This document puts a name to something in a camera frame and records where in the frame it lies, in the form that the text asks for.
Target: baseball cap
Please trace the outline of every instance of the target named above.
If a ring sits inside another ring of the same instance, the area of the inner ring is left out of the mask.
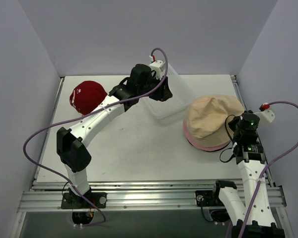
[[[70,95],[70,104],[81,114],[92,112],[105,99],[103,86],[94,81],[80,83]]]
[[[244,108],[235,96],[208,95],[196,99],[188,108],[183,130],[188,141],[197,149],[217,151],[226,147],[229,137],[225,120],[229,115],[239,116]]]

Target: pink hat brim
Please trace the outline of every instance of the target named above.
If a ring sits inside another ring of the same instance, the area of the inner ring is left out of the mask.
[[[189,132],[187,126],[185,125],[185,122],[183,120],[183,130],[184,130],[184,134],[185,134],[185,137],[187,138],[187,140],[197,149],[199,150],[204,150],[204,151],[208,151],[208,152],[212,152],[212,151],[217,151],[217,150],[221,150],[223,148],[225,148],[228,144],[229,144],[229,141],[222,144],[222,145],[219,145],[219,146],[215,146],[215,147],[204,147],[202,145],[200,145],[196,139],[192,136],[192,134]]]

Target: white wall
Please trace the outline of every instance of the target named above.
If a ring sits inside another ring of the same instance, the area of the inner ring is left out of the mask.
[[[279,0],[239,74],[243,99],[249,109],[261,103],[288,100],[298,104],[298,0]],[[276,120],[260,130],[268,160],[298,140],[298,112],[275,106]],[[272,166],[282,184],[294,233],[298,238],[298,149]]]
[[[19,0],[58,73],[127,74],[163,48],[179,73],[237,74],[276,0]]]
[[[47,125],[59,77],[17,0],[0,0],[0,238],[7,237],[34,173],[25,139]],[[38,159],[44,135],[29,146]]]

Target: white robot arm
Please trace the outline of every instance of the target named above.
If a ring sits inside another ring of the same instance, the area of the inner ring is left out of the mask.
[[[271,123],[274,118],[275,114],[271,109],[264,109],[262,105],[261,112],[245,112],[228,124],[234,132],[232,150],[243,180],[245,205],[238,196],[237,187],[232,181],[217,181],[212,199],[215,203],[222,203],[225,206],[233,224],[232,238],[239,235],[245,220],[246,208],[250,204],[258,181],[260,181],[260,187],[243,237],[285,237],[283,229],[276,227],[276,221],[269,205],[265,178],[259,177],[266,166],[266,160],[263,147],[257,140],[256,129],[259,124]]]
[[[83,195],[90,191],[86,173],[86,167],[91,160],[91,155],[87,150],[90,142],[107,124],[126,112],[139,100],[116,104],[111,107],[107,107],[107,105],[149,92],[161,81],[164,70],[165,62],[160,60],[152,62],[149,66],[137,64],[132,69],[130,77],[125,78],[119,85],[115,86],[104,101],[94,109],[94,112],[99,109],[104,110],[82,119],[69,129],[62,127],[58,130],[57,153],[65,164],[69,179],[73,182],[70,190],[74,197],[77,196],[76,200],[79,200],[79,195],[73,186]],[[172,97],[168,88],[167,77],[149,97],[156,101],[166,101]]]

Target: clear plastic container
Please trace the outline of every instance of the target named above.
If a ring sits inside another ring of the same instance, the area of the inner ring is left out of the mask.
[[[164,119],[174,113],[186,109],[195,99],[196,96],[180,75],[168,65],[168,84],[173,97],[165,102],[159,102],[144,98],[144,103],[149,111],[157,119]]]

